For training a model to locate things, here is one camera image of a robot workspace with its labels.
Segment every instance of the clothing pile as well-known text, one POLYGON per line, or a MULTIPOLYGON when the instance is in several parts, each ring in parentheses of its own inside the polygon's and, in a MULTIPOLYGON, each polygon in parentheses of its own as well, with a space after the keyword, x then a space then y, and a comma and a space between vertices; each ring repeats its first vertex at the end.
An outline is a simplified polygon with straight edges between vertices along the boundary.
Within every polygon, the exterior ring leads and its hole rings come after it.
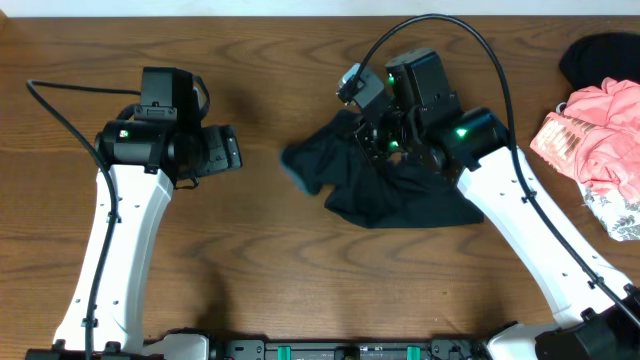
POLYGON ((389 161, 384 171, 370 166, 353 136, 358 118, 342 110, 311 138, 285 148, 280 162, 302 191, 317 195, 323 186, 333 186, 325 207, 365 228, 433 228, 484 220, 417 154, 406 154, 396 164, 389 161))
POLYGON ((640 46, 640 36, 604 34, 574 44, 560 68, 574 87, 587 87, 549 113, 531 143, 576 180, 586 205, 618 241, 640 239, 640 85, 629 80, 640 80, 640 71, 629 46, 640 46))

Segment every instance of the black fabric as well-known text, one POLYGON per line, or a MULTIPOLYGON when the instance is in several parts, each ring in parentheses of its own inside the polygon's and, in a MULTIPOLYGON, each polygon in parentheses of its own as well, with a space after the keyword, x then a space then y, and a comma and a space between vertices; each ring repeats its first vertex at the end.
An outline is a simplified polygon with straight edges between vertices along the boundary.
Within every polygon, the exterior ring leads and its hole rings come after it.
POLYGON ((483 214, 443 177, 409 154, 376 171, 352 136, 357 114, 342 110, 324 128, 282 153, 285 171, 305 192, 335 189, 325 207, 365 228, 432 228, 480 223, 483 214))
POLYGON ((640 82, 640 35, 607 33, 576 41, 560 60, 574 89, 598 86, 606 77, 640 82))

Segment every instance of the green led light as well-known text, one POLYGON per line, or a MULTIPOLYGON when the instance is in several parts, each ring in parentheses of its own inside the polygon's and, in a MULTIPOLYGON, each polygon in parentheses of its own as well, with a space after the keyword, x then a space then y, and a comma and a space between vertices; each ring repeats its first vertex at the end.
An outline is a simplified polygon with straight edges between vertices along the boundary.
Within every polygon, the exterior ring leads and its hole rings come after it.
POLYGON ((456 129, 456 134, 458 134, 459 137, 464 137, 467 135, 467 129, 456 129))

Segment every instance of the wood grain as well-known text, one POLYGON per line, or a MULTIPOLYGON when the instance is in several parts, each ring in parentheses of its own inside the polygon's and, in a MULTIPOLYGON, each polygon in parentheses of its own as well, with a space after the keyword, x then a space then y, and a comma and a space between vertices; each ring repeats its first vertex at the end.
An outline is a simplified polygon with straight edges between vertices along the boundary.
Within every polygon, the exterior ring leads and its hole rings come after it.
MULTIPOLYGON (((0 33, 0 358, 50 344, 71 300, 93 218, 95 165, 25 89, 37 78, 137 89, 145 65, 201 75, 206 123, 238 129, 245 167, 174 196, 158 232, 145 333, 184 326, 272 338, 421 338, 551 320, 489 223, 364 230, 300 193, 280 149, 341 107, 338 79, 400 18, 13 19, 0 33)), ((637 18, 469 17, 510 81, 518 140, 570 93, 557 63, 578 38, 639 31, 637 18)), ((441 55, 468 108, 504 118, 498 80, 470 36, 442 23, 400 33, 373 60, 441 55)), ((133 97, 43 93, 89 138, 133 97)), ((607 238, 575 184, 527 151, 551 196, 613 264, 640 281, 640 243, 607 238)))
POLYGON ((0 33, 4 29, 4 24, 7 22, 7 15, 0 9, 0 33))

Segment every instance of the black cable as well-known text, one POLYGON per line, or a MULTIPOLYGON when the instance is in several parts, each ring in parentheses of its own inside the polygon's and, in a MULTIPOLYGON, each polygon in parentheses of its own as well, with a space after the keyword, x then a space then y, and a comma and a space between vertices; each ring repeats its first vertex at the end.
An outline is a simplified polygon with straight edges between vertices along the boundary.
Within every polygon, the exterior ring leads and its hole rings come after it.
POLYGON ((551 233, 556 237, 556 239, 558 239, 558 242, 560 242, 560 244, 565 248, 565 250, 567 250, 569 255, 571 255, 571 257, 576 261, 576 263, 578 263, 580 268, 582 268, 582 271, 584 271, 587 274, 587 276, 589 276, 593 284, 598 286, 613 301, 613 303, 620 310, 622 310, 638 328, 640 328, 640 320, 638 319, 638 317, 636 317, 635 314, 633 314, 633 312, 631 312, 631 310, 622 302, 622 300, 607 285, 605 285, 604 279, 601 276, 598 276, 598 274, 596 274, 595 271, 593 271, 589 267, 589 265, 584 261, 584 259, 582 259, 580 255, 575 251, 575 249, 571 246, 571 244, 569 244, 569 242, 564 238, 564 236, 562 236, 560 231, 558 231, 558 229, 553 225, 553 223, 551 222, 547 214, 545 214, 544 210, 542 210, 542 208, 540 207, 540 204, 538 204, 538 201, 535 198, 535 192, 532 192, 529 186, 527 186, 524 174, 522 173, 522 168, 520 167, 520 160, 518 158, 518 145, 516 144, 516 126, 515 126, 515 120, 513 117, 513 105, 511 104, 511 94, 509 92, 509 85, 507 84, 507 77, 504 73, 504 70, 502 69, 502 65, 500 64, 498 57, 493 52, 493 49, 491 49, 491 46, 482 37, 482 35, 480 35, 480 33, 478 33, 473 27, 471 27, 471 25, 453 16, 442 15, 442 14, 425 14, 425 15, 412 17, 394 26, 371 47, 367 55, 364 57, 364 59, 360 63, 360 67, 358 67, 358 71, 354 75, 353 80, 351 82, 351 86, 349 88, 348 94, 350 94, 350 97, 353 97, 353 94, 355 94, 357 83, 358 83, 357 80, 360 79, 360 76, 362 75, 362 71, 367 66, 369 59, 371 59, 371 57, 376 52, 376 50, 380 47, 380 45, 382 45, 395 33, 397 33, 401 29, 411 24, 414 24, 416 22, 423 21, 423 20, 432 20, 432 19, 448 21, 462 27, 463 29, 468 31, 471 35, 473 35, 473 37, 475 37, 475 39, 478 40, 480 45, 482 45, 484 50, 487 52, 487 55, 489 55, 489 58, 493 62, 493 66, 496 68, 498 77, 500 78, 500 85, 502 86, 502 93, 504 95, 504 101, 505 101, 506 110, 507 110, 507 125, 509 127, 509 150, 511 151, 511 159, 513 161, 513 167, 516 172, 516 177, 520 182, 522 191, 524 191, 524 195, 525 195, 524 199, 526 199, 526 201, 531 203, 531 206, 533 206, 536 213, 538 213, 538 216, 540 216, 540 219, 542 219, 542 222, 544 222, 544 224, 549 228, 549 231, 551 231, 551 233))
POLYGON ((104 176, 104 180, 107 184, 107 188, 109 189, 109 198, 111 200, 111 211, 109 212, 109 224, 107 225, 107 232, 105 234, 104 243, 102 244, 102 250, 100 251, 100 257, 98 258, 98 264, 96 265, 96 272, 93 276, 93 282, 91 283, 91 290, 89 291, 89 299, 87 304, 87 315, 86 315, 86 323, 85 323, 85 358, 86 360, 91 360, 93 358, 93 324, 95 321, 95 305, 96 298, 98 296, 98 287, 100 285, 100 279, 102 278, 102 272, 104 270, 104 265, 107 260, 107 254, 109 253, 109 245, 111 244, 111 237, 113 236, 113 230, 116 225, 116 221, 118 219, 118 199, 116 196, 116 190, 113 185, 113 180, 109 175, 109 168, 105 164, 102 156, 91 146, 91 144, 87 141, 87 139, 82 136, 82 134, 75 128, 71 123, 64 118, 56 109, 54 109, 49 103, 38 92, 36 91, 36 86, 45 86, 52 87, 57 89, 67 89, 67 90, 79 90, 79 91, 88 91, 88 92, 97 92, 97 93, 107 93, 107 94, 131 94, 131 95, 140 95, 139 91, 134 90, 118 90, 118 89, 101 89, 94 87, 86 87, 86 86, 76 86, 76 85, 65 85, 65 84, 57 84, 47 81, 39 81, 39 80, 29 80, 27 81, 27 89, 33 95, 33 97, 38 100, 40 105, 44 107, 53 117, 55 117, 69 132, 76 138, 82 146, 89 152, 89 155, 95 160, 98 168, 100 168, 100 172, 104 176))

